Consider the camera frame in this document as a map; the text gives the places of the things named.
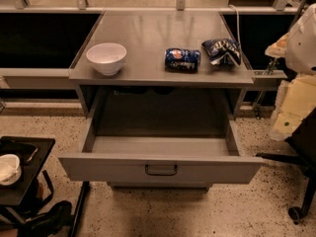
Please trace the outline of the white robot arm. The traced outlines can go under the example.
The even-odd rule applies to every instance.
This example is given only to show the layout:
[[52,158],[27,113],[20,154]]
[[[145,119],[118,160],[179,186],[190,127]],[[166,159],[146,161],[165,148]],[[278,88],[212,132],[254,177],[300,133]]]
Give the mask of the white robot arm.
[[286,67],[297,73],[290,82],[282,80],[277,89],[270,136],[281,141],[316,108],[316,5],[310,5],[265,55],[283,57]]

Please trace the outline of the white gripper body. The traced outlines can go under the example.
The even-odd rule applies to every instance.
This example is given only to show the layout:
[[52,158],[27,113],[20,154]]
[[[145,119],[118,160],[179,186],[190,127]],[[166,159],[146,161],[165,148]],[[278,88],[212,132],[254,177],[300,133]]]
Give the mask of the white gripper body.
[[270,137],[283,141],[291,137],[316,108],[316,77],[298,75],[291,82],[282,80],[277,89],[275,106]]

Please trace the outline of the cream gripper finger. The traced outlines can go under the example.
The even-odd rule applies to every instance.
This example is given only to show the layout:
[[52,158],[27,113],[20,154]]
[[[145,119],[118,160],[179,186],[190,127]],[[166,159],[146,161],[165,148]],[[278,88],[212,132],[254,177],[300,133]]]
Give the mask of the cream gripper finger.
[[273,58],[284,58],[286,45],[287,45],[288,33],[279,38],[276,42],[269,45],[265,50],[265,55]]

